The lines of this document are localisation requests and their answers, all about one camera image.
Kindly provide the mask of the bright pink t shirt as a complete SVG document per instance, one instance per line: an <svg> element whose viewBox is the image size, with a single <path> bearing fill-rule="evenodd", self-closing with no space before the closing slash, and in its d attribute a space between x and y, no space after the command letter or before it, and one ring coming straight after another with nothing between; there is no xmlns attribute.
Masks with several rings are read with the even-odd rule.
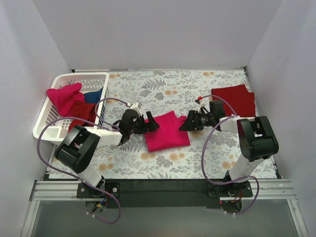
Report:
<svg viewBox="0 0 316 237"><path fill-rule="evenodd" d="M154 132L145 133L144 137L149 153L190 145L188 133L179 131L186 117L177 117L174 111L154 118L160 128Z"/></svg>

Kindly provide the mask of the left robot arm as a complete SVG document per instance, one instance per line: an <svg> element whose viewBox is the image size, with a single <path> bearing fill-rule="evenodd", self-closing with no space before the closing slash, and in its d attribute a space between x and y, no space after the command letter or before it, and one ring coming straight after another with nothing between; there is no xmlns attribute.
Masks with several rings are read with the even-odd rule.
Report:
<svg viewBox="0 0 316 237"><path fill-rule="evenodd" d="M121 146L132 134L145 134L157 131L160 125L151 112L146 112L148 121L133 109L127 109L121 119L116 121L119 131L106 129L89 130L75 125L66 138L57 147L54 157L70 168L93 197L101 197L105 191L105 178L92 167L91 160L97 147Z"/></svg>

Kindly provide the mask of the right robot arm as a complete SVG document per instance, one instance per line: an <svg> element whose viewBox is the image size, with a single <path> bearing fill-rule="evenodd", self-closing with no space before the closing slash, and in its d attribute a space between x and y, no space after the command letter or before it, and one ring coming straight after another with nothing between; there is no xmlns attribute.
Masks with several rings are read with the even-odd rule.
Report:
<svg viewBox="0 0 316 237"><path fill-rule="evenodd" d="M236 113L226 116L226 101L210 101L209 109L200 99L196 100L198 110L190 110L181 131L202 131L212 127L211 132L223 131L236 133L241 150L235 165L226 172L224 179L212 181L207 179L206 190L211 198L232 197L234 201L253 195L249 179L252 172L264 160L278 153L279 145L266 116L239 117Z"/></svg>

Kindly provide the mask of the floral patterned table mat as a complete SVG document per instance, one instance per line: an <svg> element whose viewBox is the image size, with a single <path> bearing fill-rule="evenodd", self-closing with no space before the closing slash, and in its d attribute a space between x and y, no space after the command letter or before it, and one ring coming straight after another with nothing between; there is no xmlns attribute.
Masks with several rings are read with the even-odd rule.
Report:
<svg viewBox="0 0 316 237"><path fill-rule="evenodd" d="M248 85L243 70L229 71L125 71L101 75L74 74L63 78L62 86L80 82L82 91L97 91L106 86L105 120L112 123L125 111L124 102L141 102L142 111L160 116L174 111L186 116L196 108L194 100L211 90ZM190 145L149 153L145 138L132 135L118 147L100 147L91 161L92 166L107 179L201 179L223 178L241 152L235 133L189 132Z"/></svg>

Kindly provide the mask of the blue t shirt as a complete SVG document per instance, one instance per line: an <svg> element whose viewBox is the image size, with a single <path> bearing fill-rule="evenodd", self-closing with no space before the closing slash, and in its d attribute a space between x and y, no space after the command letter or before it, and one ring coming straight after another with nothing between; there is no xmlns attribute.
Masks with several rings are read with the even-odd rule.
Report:
<svg viewBox="0 0 316 237"><path fill-rule="evenodd" d="M96 104L100 101L102 95L103 88L99 89L98 91L92 91L85 93L84 101L89 104Z"/></svg>

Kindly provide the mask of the folded dark red t shirt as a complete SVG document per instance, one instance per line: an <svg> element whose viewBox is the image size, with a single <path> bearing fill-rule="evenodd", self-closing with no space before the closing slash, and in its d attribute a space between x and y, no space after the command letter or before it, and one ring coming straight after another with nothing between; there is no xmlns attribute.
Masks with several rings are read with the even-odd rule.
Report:
<svg viewBox="0 0 316 237"><path fill-rule="evenodd" d="M214 88L211 90L212 95L216 95L227 101L240 117L255 117L255 94L249 92L244 84Z"/></svg>

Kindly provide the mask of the dark red crumpled t shirt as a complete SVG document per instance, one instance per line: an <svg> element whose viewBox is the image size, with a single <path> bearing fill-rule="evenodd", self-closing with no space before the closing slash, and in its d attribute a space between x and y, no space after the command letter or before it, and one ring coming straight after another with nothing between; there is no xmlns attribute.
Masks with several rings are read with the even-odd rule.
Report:
<svg viewBox="0 0 316 237"><path fill-rule="evenodd" d="M80 100L75 100L70 109L70 115L72 117L84 119L90 122L95 122L95 119L96 119L95 106L96 104L86 103L85 101L80 101ZM87 122L75 119L69 125L68 131L71 131L75 125L93 126L92 124L89 124Z"/></svg>

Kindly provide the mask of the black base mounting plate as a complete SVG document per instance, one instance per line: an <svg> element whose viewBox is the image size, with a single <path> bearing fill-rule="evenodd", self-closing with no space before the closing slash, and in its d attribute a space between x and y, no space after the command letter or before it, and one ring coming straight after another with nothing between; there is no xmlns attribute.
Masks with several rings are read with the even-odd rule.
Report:
<svg viewBox="0 0 316 237"><path fill-rule="evenodd" d="M203 179L108 179L100 185L121 207L220 208L220 198L253 197L250 183L214 186Z"/></svg>

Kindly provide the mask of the pink t shirt in basket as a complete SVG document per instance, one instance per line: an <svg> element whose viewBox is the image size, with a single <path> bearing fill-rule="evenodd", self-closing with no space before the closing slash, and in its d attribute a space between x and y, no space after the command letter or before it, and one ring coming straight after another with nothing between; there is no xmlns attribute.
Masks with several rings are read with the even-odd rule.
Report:
<svg viewBox="0 0 316 237"><path fill-rule="evenodd" d="M71 117L71 108L76 101L84 102L84 95L80 92L82 84L80 82L66 85L60 89L48 89L46 94L57 112L62 117Z"/></svg>

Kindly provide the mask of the aluminium frame rail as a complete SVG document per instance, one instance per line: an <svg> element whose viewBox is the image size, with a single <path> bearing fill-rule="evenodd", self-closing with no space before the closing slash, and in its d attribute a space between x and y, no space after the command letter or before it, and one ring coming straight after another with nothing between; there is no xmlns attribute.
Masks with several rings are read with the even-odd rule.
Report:
<svg viewBox="0 0 316 237"><path fill-rule="evenodd" d="M121 187L131 187L132 191L145 190L145 184L148 184L149 190L153 192L162 192L158 185L167 185L167 191L184 192L188 185L184 180L175 180L176 188L171 187L171 180L135 180L135 184L129 184L132 180L120 180ZM71 200L75 199L79 189L79 181L35 181L30 200ZM255 180L250 180L252 192L259 192L258 199L296 199L292 183L287 179L259 179L259 187Z"/></svg>

